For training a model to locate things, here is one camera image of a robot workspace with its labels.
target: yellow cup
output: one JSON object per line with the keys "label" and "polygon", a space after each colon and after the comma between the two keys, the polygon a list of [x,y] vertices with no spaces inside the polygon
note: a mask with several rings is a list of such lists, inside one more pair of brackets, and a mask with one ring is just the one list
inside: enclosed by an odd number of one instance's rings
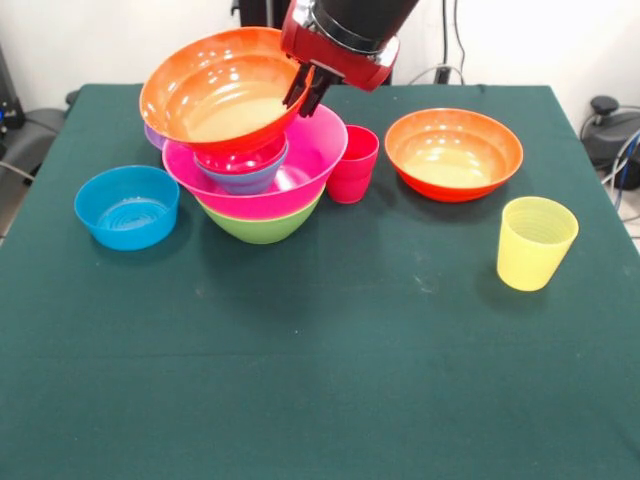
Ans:
{"label": "yellow cup", "polygon": [[521,197],[502,211],[498,275],[516,290],[543,288],[578,236],[569,209],[541,197]]}

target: purple bowl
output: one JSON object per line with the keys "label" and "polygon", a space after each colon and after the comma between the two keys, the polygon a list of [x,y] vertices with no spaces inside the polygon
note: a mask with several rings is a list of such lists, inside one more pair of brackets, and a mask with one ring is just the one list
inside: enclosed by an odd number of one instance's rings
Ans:
{"label": "purple bowl", "polygon": [[162,151],[162,147],[164,147],[164,143],[167,141],[165,137],[160,135],[146,123],[144,125],[144,134],[151,145]]}
{"label": "purple bowl", "polygon": [[207,170],[195,157],[196,165],[212,180],[215,180],[227,193],[231,195],[258,195],[269,189],[273,180],[276,178],[280,165],[287,158],[289,145],[285,144],[284,152],[280,158],[268,167],[258,170],[257,172],[243,174],[215,173]]}

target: white wall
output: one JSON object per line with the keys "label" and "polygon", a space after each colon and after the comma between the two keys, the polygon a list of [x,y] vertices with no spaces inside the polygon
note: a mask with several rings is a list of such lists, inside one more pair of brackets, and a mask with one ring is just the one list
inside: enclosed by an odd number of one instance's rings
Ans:
{"label": "white wall", "polygon": [[[440,62],[440,3],[421,0],[403,27],[396,83]],[[184,44],[238,25],[230,4],[0,0],[0,44],[25,107],[61,106],[83,83],[142,82]],[[640,104],[638,0],[459,0],[459,24],[467,83],[550,84],[575,126],[595,94]]]}
{"label": "white wall", "polygon": [[[441,61],[440,8],[422,0],[403,27],[399,83]],[[597,94],[640,105],[639,0],[459,0],[458,17],[467,83],[551,85],[575,127]]]}

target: bowl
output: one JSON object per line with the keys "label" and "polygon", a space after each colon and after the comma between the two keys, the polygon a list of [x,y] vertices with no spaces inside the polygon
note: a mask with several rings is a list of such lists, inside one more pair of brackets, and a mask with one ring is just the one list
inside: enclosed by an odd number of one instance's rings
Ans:
{"label": "bowl", "polygon": [[275,141],[250,153],[238,154],[195,154],[196,161],[205,173],[242,175],[257,172],[273,165],[286,155],[287,135],[283,132]]}
{"label": "bowl", "polygon": [[114,168],[78,191],[76,215],[105,247],[132,251],[155,245],[173,230],[180,187],[159,168]]}
{"label": "bowl", "polygon": [[523,159],[520,141],[503,124],[454,108],[401,118],[387,132],[385,148],[411,188],[448,203],[488,195],[516,173]]}
{"label": "bowl", "polygon": [[222,215],[265,220],[289,215],[318,196],[347,148],[347,128],[320,105],[312,117],[297,117],[287,128],[289,153],[269,189],[259,195],[230,195],[205,175],[193,152],[167,141],[162,161],[167,172],[207,207]]}
{"label": "bowl", "polygon": [[149,143],[156,147],[158,150],[162,150],[162,147],[164,147],[164,142],[167,141],[165,137],[160,135],[147,124],[145,124],[144,126],[144,135],[147,137],[147,140],[149,140]]}
{"label": "bowl", "polygon": [[302,224],[309,218],[311,213],[318,205],[322,192],[308,205],[304,206],[297,212],[291,213],[284,217],[271,218],[267,220],[245,220],[241,218],[228,217],[221,215],[206,205],[200,203],[205,213],[220,228],[239,240],[255,245],[267,245],[284,240],[293,232],[298,230]]}
{"label": "bowl", "polygon": [[257,195],[269,189],[276,178],[278,168],[287,157],[287,151],[288,148],[285,146],[285,150],[275,163],[257,172],[242,175],[210,172],[200,164],[197,158],[195,158],[195,163],[205,175],[214,180],[227,193],[231,195]]}
{"label": "bowl", "polygon": [[280,50],[280,31],[243,27],[199,40],[169,57],[140,94],[144,121],[197,153],[253,152],[294,120],[307,90],[282,101],[298,63]]}

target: cup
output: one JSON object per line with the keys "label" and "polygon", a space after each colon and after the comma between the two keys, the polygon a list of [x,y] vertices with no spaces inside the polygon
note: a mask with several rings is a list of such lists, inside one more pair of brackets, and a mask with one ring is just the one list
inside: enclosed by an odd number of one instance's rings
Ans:
{"label": "cup", "polygon": [[380,150],[380,141],[371,130],[347,125],[347,149],[327,180],[327,192],[334,202],[351,204],[367,193]]}
{"label": "cup", "polygon": [[498,275],[516,290],[540,290],[553,277],[578,231],[573,213],[553,200],[512,200],[502,211]]}

